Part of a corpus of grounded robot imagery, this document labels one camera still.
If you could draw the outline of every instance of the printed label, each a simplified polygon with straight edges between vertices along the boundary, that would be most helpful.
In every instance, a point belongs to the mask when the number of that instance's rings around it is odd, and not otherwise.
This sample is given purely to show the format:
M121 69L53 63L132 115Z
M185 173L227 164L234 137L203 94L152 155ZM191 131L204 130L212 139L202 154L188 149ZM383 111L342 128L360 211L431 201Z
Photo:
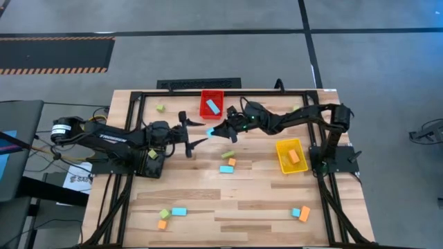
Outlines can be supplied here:
M55 129L51 134L64 134L66 130L63 129Z
M67 129L68 131L70 131L71 127L69 125L65 125L65 124L56 124L53 126L53 130L54 129Z

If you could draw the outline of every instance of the red bin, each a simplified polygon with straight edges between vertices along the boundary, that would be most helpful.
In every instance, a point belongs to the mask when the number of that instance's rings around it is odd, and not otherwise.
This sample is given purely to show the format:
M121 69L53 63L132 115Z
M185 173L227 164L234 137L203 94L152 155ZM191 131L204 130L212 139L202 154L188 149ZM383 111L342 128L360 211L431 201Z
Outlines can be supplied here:
M200 99L200 116L203 119L220 119L223 116L223 91L202 90ZM214 114L206 101L213 100L214 104L219 108L220 112Z

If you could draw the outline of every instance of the yellow bin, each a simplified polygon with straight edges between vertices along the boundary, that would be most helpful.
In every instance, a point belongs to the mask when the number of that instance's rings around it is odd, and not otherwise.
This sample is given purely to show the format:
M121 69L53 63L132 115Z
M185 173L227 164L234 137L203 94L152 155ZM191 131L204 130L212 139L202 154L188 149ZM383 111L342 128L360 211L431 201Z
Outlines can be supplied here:
M283 174L307 171L307 163L300 139L277 141L275 147L277 148L278 160L280 161ZM296 164L291 163L289 159L288 152L292 149L296 150L297 156L300 159L300 162Z

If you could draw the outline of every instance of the black and orange floor mat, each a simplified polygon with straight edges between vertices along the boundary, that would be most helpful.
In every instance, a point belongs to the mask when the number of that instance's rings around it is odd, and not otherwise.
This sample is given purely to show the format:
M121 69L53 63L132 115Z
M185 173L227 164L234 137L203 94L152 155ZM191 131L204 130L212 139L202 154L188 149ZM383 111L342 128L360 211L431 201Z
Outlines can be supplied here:
M115 37L0 38L0 75L106 73Z

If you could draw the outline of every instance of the white paper sign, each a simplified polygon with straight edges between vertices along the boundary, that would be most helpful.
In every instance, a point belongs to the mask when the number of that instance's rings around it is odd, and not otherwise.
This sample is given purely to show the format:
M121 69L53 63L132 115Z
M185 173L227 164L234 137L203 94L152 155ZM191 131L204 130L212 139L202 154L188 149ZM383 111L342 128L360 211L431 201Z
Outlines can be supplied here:
M91 171L92 168L92 164L87 162L81 163L77 166L89 171ZM79 169L77 167L69 166L69 173L64 179L63 187L70 190L80 191L81 193L89 194L89 192L91 191L92 182L91 180L89 180L88 176L89 172L86 172L83 169Z

